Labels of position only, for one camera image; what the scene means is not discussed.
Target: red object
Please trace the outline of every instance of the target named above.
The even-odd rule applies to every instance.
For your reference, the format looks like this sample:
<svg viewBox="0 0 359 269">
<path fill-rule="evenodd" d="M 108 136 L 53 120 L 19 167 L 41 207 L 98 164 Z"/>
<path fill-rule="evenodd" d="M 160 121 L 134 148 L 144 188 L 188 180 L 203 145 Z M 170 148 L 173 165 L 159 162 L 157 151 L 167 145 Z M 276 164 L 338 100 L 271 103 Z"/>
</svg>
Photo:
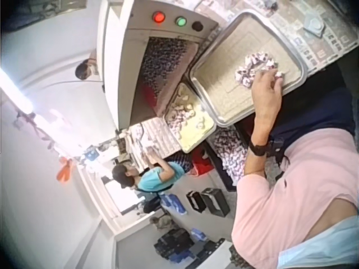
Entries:
<svg viewBox="0 0 359 269">
<path fill-rule="evenodd" d="M 65 183 L 70 179 L 70 176 L 71 176 L 72 160 L 66 159 L 65 157 L 60 157 L 59 160 L 60 160 L 60 163 L 62 163 L 64 166 L 57 173 L 56 179 L 61 183 Z"/>
<path fill-rule="evenodd" d="M 157 97 L 154 93 L 154 90 L 147 85 L 141 85 L 142 87 L 142 92 L 145 96 L 145 100 L 147 101 L 147 103 L 150 105 L 150 107 L 155 108 L 157 105 Z"/>
<path fill-rule="evenodd" d="M 195 148 L 192 155 L 192 163 L 195 168 L 195 173 L 192 173 L 193 176 L 198 177 L 200 175 L 206 174 L 214 169 L 209 158 L 203 159 L 202 153 L 204 152 L 201 146 Z"/>
<path fill-rule="evenodd" d="M 158 24 L 161 24 L 162 22 L 164 22 L 164 19 L 166 18 L 165 14 L 163 12 L 160 11 L 156 11 L 153 14 L 153 20 L 155 22 L 157 22 Z"/>
</svg>

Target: teal shirt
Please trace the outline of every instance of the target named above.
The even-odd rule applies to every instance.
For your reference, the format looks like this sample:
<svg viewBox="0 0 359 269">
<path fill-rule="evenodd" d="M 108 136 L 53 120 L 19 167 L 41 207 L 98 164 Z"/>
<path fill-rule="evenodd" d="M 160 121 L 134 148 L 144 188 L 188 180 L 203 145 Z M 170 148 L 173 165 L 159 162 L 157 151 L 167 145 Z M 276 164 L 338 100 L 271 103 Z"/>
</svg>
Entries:
<svg viewBox="0 0 359 269">
<path fill-rule="evenodd" d="M 142 176 L 138 188 L 147 192 L 157 192 L 174 184 L 185 174 L 185 171 L 179 164 L 172 161 L 168 164 L 174 170 L 174 177 L 172 179 L 162 182 L 159 178 L 159 173 L 161 173 L 163 169 L 161 167 L 155 167 Z"/>
</svg>

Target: machine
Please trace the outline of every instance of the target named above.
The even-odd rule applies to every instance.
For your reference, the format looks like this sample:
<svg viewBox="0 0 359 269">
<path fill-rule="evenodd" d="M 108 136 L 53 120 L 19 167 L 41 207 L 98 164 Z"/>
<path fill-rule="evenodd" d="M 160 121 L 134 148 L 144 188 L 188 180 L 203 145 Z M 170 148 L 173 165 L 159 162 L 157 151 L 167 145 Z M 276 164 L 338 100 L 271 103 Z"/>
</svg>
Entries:
<svg viewBox="0 0 359 269">
<path fill-rule="evenodd" d="M 150 0 L 103 0 L 97 61 L 117 128 L 164 114 L 199 46 L 218 24 Z"/>
</svg>

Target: green indicator light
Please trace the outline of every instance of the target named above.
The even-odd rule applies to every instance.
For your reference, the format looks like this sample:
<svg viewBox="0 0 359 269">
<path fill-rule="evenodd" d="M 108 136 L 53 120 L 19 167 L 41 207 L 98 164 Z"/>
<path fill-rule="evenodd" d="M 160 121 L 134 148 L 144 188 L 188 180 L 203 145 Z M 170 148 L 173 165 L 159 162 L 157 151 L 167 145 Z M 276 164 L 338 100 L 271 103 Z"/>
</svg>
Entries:
<svg viewBox="0 0 359 269">
<path fill-rule="evenodd" d="M 185 25 L 187 24 L 187 20 L 186 20 L 186 18 L 184 18 L 184 17 L 178 17 L 178 18 L 176 19 L 176 24 L 177 24 L 179 27 L 183 27 L 183 26 L 185 26 Z"/>
</svg>

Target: white machine housing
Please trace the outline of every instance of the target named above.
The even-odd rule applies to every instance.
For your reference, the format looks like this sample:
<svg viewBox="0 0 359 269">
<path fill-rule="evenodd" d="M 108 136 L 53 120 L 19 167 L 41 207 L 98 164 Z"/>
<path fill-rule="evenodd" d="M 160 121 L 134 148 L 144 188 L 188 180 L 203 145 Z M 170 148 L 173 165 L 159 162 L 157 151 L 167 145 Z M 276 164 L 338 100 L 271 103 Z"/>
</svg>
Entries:
<svg viewBox="0 0 359 269">
<path fill-rule="evenodd" d="M 165 21 L 157 24 L 153 14 L 161 11 Z M 187 24 L 176 25 L 183 16 Z M 194 22 L 203 30 L 195 31 Z M 105 85 L 106 100 L 118 129 L 152 118 L 153 109 L 136 94 L 137 79 L 150 37 L 174 38 L 201 44 L 218 26 L 194 11 L 150 0 L 103 0 L 99 16 L 97 61 Z"/>
</svg>

